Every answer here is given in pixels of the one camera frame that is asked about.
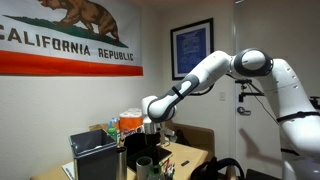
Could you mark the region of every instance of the bear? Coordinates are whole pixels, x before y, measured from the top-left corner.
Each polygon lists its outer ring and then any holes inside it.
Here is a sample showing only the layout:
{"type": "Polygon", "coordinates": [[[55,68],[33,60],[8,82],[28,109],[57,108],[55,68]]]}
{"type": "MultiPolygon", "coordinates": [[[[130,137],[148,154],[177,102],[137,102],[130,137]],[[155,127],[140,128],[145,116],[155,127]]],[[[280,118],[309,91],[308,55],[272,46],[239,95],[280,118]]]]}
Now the bear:
{"type": "Polygon", "coordinates": [[[98,26],[99,35],[108,33],[119,41],[117,22],[112,15],[101,5],[88,0],[38,0],[44,7],[66,9],[66,16],[57,24],[67,27],[81,21],[89,32],[94,32],[92,23],[98,26]]]}

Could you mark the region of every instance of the bottle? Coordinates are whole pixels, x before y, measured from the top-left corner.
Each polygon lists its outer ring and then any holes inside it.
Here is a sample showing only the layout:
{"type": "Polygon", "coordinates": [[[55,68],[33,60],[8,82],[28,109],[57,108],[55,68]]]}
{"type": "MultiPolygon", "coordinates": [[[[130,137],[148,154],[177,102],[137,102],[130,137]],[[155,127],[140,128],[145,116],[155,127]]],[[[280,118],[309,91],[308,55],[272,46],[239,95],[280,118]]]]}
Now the bottle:
{"type": "Polygon", "coordinates": [[[109,128],[108,128],[108,134],[116,143],[118,143],[117,142],[117,139],[118,139],[117,138],[117,130],[116,130],[116,128],[113,127],[112,124],[113,124],[112,121],[110,121],[109,128]]]}

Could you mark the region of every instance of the desk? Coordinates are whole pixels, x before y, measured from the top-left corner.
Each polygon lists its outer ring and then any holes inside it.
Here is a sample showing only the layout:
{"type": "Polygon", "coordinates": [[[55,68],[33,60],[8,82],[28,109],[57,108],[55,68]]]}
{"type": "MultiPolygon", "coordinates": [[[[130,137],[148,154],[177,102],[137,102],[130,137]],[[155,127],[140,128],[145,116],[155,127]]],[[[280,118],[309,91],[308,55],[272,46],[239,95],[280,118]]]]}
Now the desk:
{"type": "MultiPolygon", "coordinates": [[[[172,152],[170,162],[175,163],[176,170],[174,179],[177,180],[190,179],[192,171],[200,164],[202,164],[206,160],[208,155],[207,151],[172,142],[169,146],[163,148],[172,152]],[[181,163],[185,162],[186,160],[190,161],[189,164],[181,166],[181,163]]],[[[56,166],[39,175],[33,176],[30,180],[69,180],[61,167],[64,164],[56,166]]],[[[136,174],[130,169],[127,169],[127,180],[135,179],[136,174]]]]}

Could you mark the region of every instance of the paper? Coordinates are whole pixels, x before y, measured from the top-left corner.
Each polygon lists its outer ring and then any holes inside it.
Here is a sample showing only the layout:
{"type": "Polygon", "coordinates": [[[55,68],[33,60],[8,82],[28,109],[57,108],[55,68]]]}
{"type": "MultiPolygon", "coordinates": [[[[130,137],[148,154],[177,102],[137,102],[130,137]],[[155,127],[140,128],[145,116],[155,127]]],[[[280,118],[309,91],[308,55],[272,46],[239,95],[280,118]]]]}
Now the paper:
{"type": "Polygon", "coordinates": [[[75,175],[74,175],[74,163],[70,162],[68,164],[65,164],[62,166],[62,169],[64,170],[64,172],[67,174],[68,178],[70,180],[74,180],[75,179],[75,175]]]}

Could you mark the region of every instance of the red stripe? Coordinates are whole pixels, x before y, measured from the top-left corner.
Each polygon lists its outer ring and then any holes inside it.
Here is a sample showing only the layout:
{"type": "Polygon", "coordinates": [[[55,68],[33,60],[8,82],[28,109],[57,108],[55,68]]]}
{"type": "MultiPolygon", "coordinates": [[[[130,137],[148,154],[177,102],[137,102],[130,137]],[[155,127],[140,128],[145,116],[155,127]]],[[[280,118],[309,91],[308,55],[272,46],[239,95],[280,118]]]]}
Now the red stripe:
{"type": "Polygon", "coordinates": [[[142,76],[141,66],[92,63],[0,51],[0,73],[30,75],[142,76]]]}

